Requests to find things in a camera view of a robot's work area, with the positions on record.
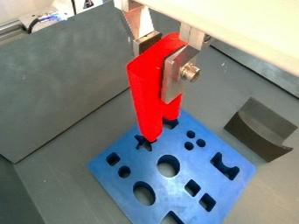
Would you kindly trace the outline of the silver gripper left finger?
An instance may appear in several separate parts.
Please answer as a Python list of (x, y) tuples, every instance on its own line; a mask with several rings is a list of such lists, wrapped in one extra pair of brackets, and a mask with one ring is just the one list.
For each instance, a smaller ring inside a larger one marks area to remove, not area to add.
[(163, 34), (155, 30), (147, 6), (136, 0), (113, 0), (113, 5), (121, 11), (128, 44), (137, 56), (161, 39)]

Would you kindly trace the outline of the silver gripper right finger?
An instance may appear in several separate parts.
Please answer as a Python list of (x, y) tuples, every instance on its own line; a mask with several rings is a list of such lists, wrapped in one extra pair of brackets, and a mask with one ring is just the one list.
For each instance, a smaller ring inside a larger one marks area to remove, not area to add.
[(193, 28), (181, 24), (179, 40), (187, 45), (175, 50), (163, 62), (161, 100), (169, 103), (183, 92), (183, 82), (195, 82), (200, 77), (200, 69), (195, 66), (196, 56), (215, 38)]

